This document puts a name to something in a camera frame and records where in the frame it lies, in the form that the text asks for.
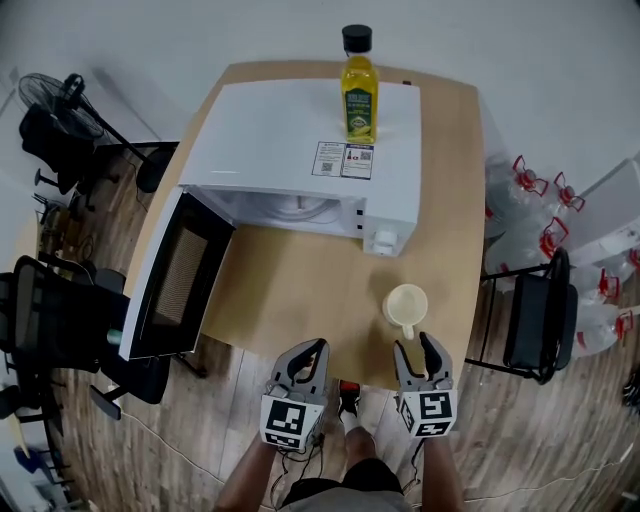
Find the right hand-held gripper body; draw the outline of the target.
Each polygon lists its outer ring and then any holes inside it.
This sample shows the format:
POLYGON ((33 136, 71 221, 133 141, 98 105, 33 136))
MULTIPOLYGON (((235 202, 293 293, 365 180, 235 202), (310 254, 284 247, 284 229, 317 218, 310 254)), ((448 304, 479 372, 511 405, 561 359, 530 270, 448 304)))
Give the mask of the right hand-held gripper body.
POLYGON ((453 379, 445 373, 414 390, 399 390, 397 412, 413 438, 443 437, 457 420, 458 396, 453 379))

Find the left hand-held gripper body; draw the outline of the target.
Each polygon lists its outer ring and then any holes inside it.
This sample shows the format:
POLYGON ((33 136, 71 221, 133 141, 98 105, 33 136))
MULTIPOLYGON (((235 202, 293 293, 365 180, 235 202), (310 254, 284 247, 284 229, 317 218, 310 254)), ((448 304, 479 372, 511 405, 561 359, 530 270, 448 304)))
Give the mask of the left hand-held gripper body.
POLYGON ((275 375, 261 398, 261 439, 285 451, 304 452, 318 436, 327 403, 325 378, 299 382, 275 375))

